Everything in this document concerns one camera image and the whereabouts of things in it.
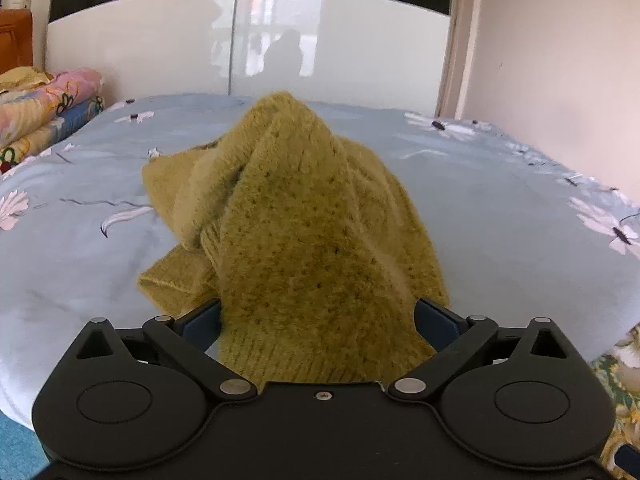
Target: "white flower print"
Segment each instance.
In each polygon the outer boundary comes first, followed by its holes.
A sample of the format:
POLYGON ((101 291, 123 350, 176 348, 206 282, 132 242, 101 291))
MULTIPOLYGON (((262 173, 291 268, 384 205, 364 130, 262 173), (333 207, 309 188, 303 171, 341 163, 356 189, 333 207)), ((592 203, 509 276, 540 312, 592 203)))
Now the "white flower print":
POLYGON ((506 147, 508 150, 511 150, 513 155, 522 157, 529 166, 542 166, 547 162, 545 157, 542 157, 538 152, 532 150, 526 144, 507 142, 506 147))
POLYGON ((636 204, 633 200, 631 200, 627 195, 622 193, 618 188, 611 188, 610 190, 617 199, 620 200, 625 206, 631 207, 633 209, 640 208, 640 205, 636 204))
POLYGON ((51 148, 47 148, 46 150, 44 150, 43 152, 40 152, 39 155, 30 155, 30 156, 26 156, 22 162, 20 162, 20 164, 17 164, 16 166, 12 167, 9 171, 7 171, 3 176, 2 176, 2 180, 6 180, 8 179, 10 176, 14 176, 15 172, 20 170, 20 168, 24 168, 25 166, 28 166, 29 164, 31 164, 34 160, 38 160, 39 157, 41 156, 49 156, 51 155, 52 151, 51 148))
POLYGON ((113 110, 120 110, 121 108, 124 108, 127 105, 132 105, 134 102, 136 102, 135 99, 127 99, 126 101, 118 101, 116 104, 111 105, 111 107, 107 110, 109 111, 113 111, 113 110))
POLYGON ((149 160, 152 160, 153 158, 158 158, 159 156, 162 156, 162 153, 160 153, 160 150, 158 150, 157 148, 151 148, 147 152, 147 155, 149 156, 149 160))
POLYGON ((398 155, 400 160, 407 160, 408 158, 412 158, 415 155, 423 155, 425 153, 429 153, 430 155, 439 155, 439 156, 449 156, 449 153, 441 152, 439 150, 432 150, 431 148, 427 148, 424 150, 418 150, 417 152, 406 153, 404 155, 398 155))
POLYGON ((156 114, 155 112, 142 112, 141 114, 131 114, 126 117, 121 117, 119 119, 116 119, 113 122, 114 123, 124 123, 124 122, 131 123, 133 121, 136 121, 138 124, 140 124, 142 121, 153 117, 155 114, 156 114))
POLYGON ((467 142, 472 140, 476 131, 468 126, 462 124, 451 123, 450 121, 444 121, 440 119, 427 118, 419 114, 412 114, 407 112, 404 114, 407 124, 411 126, 418 126, 425 132, 438 132, 440 136, 445 139, 453 137, 461 142, 467 142))
POLYGON ((14 228, 18 217, 28 209, 29 199, 25 192, 12 191, 7 198, 0 198, 0 230, 9 231, 14 228))
POLYGON ((578 187, 580 186, 581 178, 582 178, 581 173, 575 173, 575 171, 570 171, 569 173, 563 173, 562 178, 557 178, 556 182, 562 186, 578 187))
POLYGON ((604 211, 597 206, 587 204, 583 200, 572 196, 568 202, 576 211, 579 211, 578 218, 582 220, 585 227, 592 231, 604 235, 614 236, 609 247, 620 254, 629 251, 640 260, 640 235, 628 225, 622 225, 615 216, 604 211))
POLYGON ((65 120, 62 117, 56 117, 51 121, 51 124, 53 124, 57 130, 59 130, 65 124, 65 120))
POLYGON ((483 132, 488 132, 492 128, 491 123, 485 123, 484 121, 471 121, 471 123, 483 132))
POLYGON ((622 341, 618 341, 609 354, 628 368, 640 368, 640 328, 638 325, 633 327, 622 341))
POLYGON ((139 216, 146 215, 147 213, 155 212, 149 205, 143 205, 140 207, 135 207, 133 209, 127 209, 126 211, 121 211, 114 215, 109 216, 102 224, 100 225, 100 231, 105 238, 108 238, 109 227, 114 224, 118 224, 120 222, 128 222, 129 220, 133 220, 134 218, 138 218, 139 216))

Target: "blue bedsheet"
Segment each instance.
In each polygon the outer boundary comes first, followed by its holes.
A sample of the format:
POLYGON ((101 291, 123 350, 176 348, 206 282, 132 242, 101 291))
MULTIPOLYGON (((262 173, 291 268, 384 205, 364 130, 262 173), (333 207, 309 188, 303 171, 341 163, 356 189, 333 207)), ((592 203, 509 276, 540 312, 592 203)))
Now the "blue bedsheet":
MULTIPOLYGON (((141 209, 149 151, 209 142, 252 103, 187 94, 118 104, 71 137, 74 146, 58 144, 0 180, 0 409, 8 416, 31 425, 36 394, 89 318, 124 328, 156 314, 135 279, 175 239, 141 209), (105 237, 104 221, 127 211, 136 218, 105 237)), ((404 183, 460 314, 503 326, 553 317, 589 360, 640 320, 639 210, 619 191, 485 123, 312 107, 404 183)))

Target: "floor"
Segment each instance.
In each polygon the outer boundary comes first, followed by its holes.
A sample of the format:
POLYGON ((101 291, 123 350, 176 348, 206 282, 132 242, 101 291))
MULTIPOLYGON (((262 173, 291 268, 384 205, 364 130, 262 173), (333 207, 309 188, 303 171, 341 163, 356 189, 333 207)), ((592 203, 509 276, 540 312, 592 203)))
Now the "floor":
POLYGON ((30 480, 46 465, 36 434, 0 412, 0 480, 30 480))

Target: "floral blanket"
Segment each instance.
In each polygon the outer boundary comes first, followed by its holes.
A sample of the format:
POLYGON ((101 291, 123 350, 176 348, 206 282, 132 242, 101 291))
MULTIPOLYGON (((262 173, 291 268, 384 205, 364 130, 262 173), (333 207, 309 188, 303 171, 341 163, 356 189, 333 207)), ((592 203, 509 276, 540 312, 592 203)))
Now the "floral blanket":
POLYGON ((591 366, 616 407, 616 425, 602 452, 602 463, 616 478, 635 480, 614 459, 625 444, 640 449, 640 325, 591 366))
POLYGON ((100 93, 101 76, 80 68, 64 72, 46 86, 0 105, 0 146, 34 132, 69 108, 100 93))
POLYGON ((104 102, 100 96, 69 108, 34 132, 0 148, 0 160, 8 161, 13 166, 28 156, 38 155, 71 136, 103 110, 104 102))
MULTIPOLYGON (((31 425, 36 394, 88 319, 130 328, 155 315, 135 279, 176 240, 149 207, 142 167, 223 135, 253 102, 210 94, 121 102, 73 144, 0 177, 0 253, 19 254, 0 272, 0 410, 31 425)), ((618 405, 604 453, 613 469, 620 443, 640 444, 639 329, 623 339, 640 321, 638 205, 487 123, 310 106, 402 181, 457 313, 501 326, 551 317, 593 362, 618 405)))

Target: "white wardrobe door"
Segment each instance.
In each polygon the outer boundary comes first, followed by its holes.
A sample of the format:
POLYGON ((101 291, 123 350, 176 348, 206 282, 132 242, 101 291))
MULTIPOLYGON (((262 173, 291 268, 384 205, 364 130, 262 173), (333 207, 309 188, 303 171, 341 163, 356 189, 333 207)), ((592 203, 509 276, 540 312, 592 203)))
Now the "white wardrobe door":
POLYGON ((87 66, 108 103, 181 92, 227 94, 235 0, 115 0, 49 23, 46 68, 87 66))
POLYGON ((449 19, 395 0, 238 0, 230 91, 432 115, 449 19))

